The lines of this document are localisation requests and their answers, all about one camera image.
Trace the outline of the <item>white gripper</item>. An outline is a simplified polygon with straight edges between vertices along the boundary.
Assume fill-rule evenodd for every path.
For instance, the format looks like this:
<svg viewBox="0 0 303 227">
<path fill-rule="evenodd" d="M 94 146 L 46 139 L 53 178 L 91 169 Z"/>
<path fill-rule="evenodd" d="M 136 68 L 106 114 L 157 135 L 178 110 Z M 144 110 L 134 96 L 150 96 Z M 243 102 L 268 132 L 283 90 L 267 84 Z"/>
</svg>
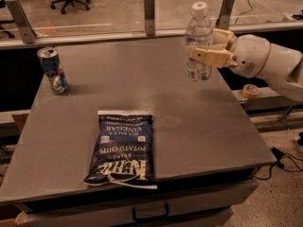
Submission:
<svg viewBox="0 0 303 227">
<path fill-rule="evenodd" d="M 245 78 L 256 76 L 267 61 L 270 53 L 268 40 L 255 35 L 236 35 L 225 29 L 213 29 L 211 46 L 193 45 L 186 47 L 187 56 L 195 61 L 216 68 L 230 66 L 236 75 Z"/>
</svg>

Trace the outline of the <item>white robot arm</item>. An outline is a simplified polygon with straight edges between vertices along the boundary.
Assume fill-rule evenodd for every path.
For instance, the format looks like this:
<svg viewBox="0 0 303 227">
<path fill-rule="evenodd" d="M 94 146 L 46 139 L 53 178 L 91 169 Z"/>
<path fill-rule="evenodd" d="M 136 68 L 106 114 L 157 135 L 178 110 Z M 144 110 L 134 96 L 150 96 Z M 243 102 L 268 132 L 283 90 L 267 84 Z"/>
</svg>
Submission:
<svg viewBox="0 0 303 227">
<path fill-rule="evenodd" d="M 229 67 L 245 78 L 263 79 L 276 93 L 303 101 L 302 53 L 272 44 L 256 35 L 237 37 L 232 31 L 215 28 L 211 45 L 189 44 L 187 55 L 216 68 Z"/>
</svg>

